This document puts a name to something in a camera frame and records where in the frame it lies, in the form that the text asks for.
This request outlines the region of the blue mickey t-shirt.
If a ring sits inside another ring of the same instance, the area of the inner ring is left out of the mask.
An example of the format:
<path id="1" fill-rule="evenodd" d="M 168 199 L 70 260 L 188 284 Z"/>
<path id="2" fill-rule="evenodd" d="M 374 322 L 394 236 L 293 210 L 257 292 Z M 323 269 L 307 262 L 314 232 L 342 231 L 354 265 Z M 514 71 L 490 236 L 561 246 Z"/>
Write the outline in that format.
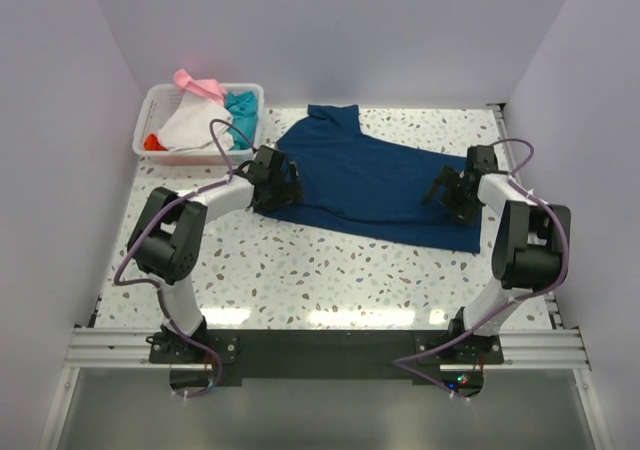
<path id="1" fill-rule="evenodd" d="M 303 199 L 264 216 L 392 243 L 480 251 L 479 222 L 458 223 L 442 204 L 423 201 L 441 168 L 460 171 L 464 158 L 365 135 L 356 105 L 308 106 L 277 147 L 296 164 Z"/>

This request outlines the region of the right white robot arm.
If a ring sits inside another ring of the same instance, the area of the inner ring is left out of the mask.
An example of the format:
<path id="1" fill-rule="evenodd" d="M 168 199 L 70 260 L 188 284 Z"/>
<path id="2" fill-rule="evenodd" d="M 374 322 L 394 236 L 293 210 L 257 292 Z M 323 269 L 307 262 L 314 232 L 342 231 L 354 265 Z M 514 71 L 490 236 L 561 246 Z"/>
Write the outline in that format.
<path id="1" fill-rule="evenodd" d="M 476 222 L 484 208 L 499 217 L 492 278 L 450 321 L 444 348 L 465 338 L 497 336 L 521 303 L 554 291 L 566 279 L 571 210 L 524 189 L 512 172 L 499 168 L 492 145 L 470 147 L 461 171 L 442 167 L 424 197 L 426 203 L 433 200 L 459 223 Z"/>

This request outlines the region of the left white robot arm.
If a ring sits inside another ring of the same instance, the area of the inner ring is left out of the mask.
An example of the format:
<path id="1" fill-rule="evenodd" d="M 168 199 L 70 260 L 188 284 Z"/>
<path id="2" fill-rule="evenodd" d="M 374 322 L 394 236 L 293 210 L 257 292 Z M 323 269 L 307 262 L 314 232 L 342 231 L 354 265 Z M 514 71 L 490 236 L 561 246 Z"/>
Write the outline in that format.
<path id="1" fill-rule="evenodd" d="M 203 345 L 207 324 L 196 301 L 191 274 L 205 227 L 234 211 L 270 211 L 302 200 L 296 164 L 282 151 L 265 145 L 220 180 L 180 192 L 157 187 L 149 194 L 131 233 L 114 284 L 128 284 L 122 279 L 124 268 L 134 262 L 143 276 L 130 283 L 147 283 L 156 289 L 163 327 L 179 338 Z"/>

